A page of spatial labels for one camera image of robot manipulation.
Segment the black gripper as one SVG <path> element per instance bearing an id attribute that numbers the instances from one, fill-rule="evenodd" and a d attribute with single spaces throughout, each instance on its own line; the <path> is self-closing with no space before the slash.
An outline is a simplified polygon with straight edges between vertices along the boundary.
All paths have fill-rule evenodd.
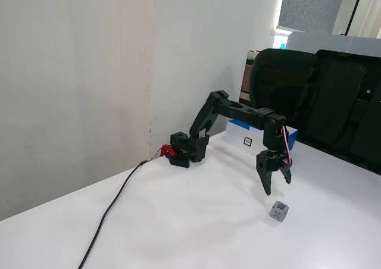
<path id="1" fill-rule="evenodd" d="M 257 155 L 257 173 L 267 196 L 271 195 L 272 172 L 280 170 L 287 184 L 291 183 L 292 159 L 286 151 L 261 151 Z"/>

